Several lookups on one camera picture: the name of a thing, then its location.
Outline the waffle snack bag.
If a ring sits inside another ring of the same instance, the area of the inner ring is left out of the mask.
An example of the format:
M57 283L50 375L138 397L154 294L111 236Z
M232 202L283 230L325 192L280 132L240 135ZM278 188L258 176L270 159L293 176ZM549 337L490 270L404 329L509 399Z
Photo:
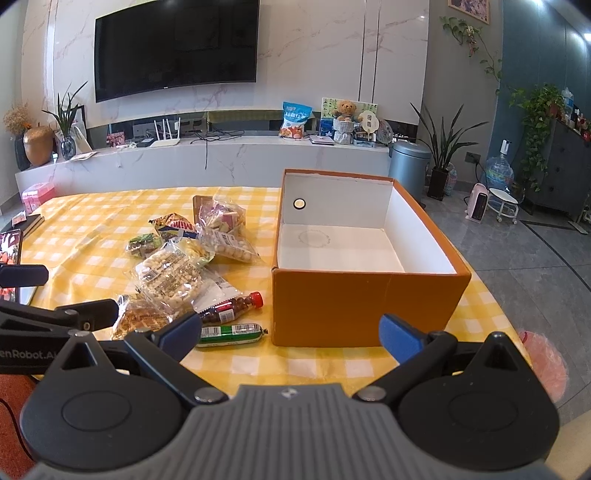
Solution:
M118 317L112 327L112 340L122 340L137 329L156 332L170 323L164 313L140 294L120 295L116 303Z

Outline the green sausage stick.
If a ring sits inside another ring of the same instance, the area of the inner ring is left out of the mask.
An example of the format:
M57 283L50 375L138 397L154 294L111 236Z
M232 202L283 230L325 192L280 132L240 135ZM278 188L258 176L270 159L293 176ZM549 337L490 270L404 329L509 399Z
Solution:
M256 343L267 330L256 323L202 327L197 348L217 348Z

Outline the red cap candy bottle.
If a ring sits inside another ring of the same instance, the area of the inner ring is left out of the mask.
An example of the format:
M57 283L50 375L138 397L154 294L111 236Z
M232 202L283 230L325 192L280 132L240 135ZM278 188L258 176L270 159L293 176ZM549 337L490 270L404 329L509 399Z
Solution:
M199 317L204 326L218 326L238 320L245 313L261 307L263 307L263 296L256 291L214 305L201 312Z

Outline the white nuts clear bag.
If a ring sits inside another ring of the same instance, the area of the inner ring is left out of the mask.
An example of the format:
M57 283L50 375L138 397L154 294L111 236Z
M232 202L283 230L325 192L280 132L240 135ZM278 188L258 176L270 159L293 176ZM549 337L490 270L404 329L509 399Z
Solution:
M146 300L172 318L190 311L204 289L197 266L172 244L136 264L129 276Z

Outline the white long snack packet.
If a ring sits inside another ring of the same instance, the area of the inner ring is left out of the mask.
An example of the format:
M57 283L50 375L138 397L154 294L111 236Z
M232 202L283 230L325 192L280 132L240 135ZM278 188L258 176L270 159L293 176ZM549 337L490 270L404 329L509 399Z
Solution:
M227 300L242 296L242 291L231 285L216 272L204 268L200 270L202 285L197 299L191 301L192 308L197 313L202 313L211 307Z

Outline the green label snack bag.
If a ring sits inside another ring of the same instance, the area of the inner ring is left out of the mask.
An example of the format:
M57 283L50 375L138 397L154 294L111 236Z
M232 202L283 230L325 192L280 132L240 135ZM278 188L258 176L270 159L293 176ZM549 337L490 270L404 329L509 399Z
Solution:
M125 251L135 258L145 259L161 246L162 240L157 234L146 233L130 239Z

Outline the yellow blue chips bag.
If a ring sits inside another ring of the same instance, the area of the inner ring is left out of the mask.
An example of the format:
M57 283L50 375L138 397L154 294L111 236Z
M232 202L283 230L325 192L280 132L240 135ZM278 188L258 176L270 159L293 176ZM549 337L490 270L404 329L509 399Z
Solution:
M150 219L148 223L163 240L171 238L197 239L197 229L185 217L170 213Z

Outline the colourful veggie chips bag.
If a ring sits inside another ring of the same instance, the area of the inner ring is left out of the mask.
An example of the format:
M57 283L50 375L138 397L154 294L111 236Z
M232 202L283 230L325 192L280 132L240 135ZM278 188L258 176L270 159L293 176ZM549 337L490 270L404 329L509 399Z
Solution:
M207 229L239 235L245 227L245 209L216 196L194 195L192 210L194 223Z

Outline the white yam balls bag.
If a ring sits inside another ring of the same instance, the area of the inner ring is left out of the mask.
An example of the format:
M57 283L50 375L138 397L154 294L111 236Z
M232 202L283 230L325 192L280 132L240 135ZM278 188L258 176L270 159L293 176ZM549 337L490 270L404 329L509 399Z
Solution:
M207 227L199 230L199 238L215 256L221 256L240 263L252 264L259 261L259 253L252 244L242 237Z

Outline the orange cardboard box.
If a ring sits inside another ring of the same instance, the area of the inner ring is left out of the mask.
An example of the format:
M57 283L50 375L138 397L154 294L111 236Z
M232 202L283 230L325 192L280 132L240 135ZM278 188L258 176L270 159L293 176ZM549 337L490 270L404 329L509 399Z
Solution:
M271 269L274 345L377 347L386 314L442 330L471 278L396 180L284 171Z

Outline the copper round vase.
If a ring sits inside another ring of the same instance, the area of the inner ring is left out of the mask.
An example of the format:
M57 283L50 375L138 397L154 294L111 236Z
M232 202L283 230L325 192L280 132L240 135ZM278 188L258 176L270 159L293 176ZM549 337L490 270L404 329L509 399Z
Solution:
M34 167L49 162L53 153L54 133L48 126L37 126L27 130L23 145L27 159Z

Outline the white wifi router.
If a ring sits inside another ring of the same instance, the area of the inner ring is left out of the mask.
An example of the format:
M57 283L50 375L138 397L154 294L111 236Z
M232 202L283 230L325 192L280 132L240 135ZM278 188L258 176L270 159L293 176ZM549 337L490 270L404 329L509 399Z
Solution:
M162 118L159 122L153 122L155 138L151 147L176 146L180 142L181 118L174 120Z

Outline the tall floor plant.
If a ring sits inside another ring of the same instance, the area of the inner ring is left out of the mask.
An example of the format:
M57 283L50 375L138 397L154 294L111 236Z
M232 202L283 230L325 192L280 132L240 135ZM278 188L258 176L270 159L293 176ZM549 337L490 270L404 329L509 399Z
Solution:
M414 104L411 104L411 107L428 134L427 140L418 138L417 141L428 148L434 162L427 195L432 199L442 201L445 197L445 185L449 177L448 167L453 156L462 148L477 145L475 141L463 141L462 137L472 130L487 125L488 121L459 128L457 122L464 110L464 105L461 105L450 123L447 123L445 117L442 116L440 124L436 125L427 107L424 107L423 110L419 110Z

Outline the dark cabinet with plants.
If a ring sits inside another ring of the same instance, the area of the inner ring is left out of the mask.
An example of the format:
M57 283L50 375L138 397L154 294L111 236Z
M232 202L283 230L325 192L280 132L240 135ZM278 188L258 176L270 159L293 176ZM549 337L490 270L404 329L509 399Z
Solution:
M525 206L578 221L590 208L590 120L573 100L570 90L545 83L514 91L510 104L523 113L514 166Z

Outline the framed wall picture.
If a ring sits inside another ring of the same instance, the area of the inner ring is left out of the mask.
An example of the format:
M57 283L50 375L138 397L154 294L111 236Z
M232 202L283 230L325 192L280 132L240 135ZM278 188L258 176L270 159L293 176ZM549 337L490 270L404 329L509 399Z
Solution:
M488 0L449 0L448 6L485 24L490 23L490 7Z

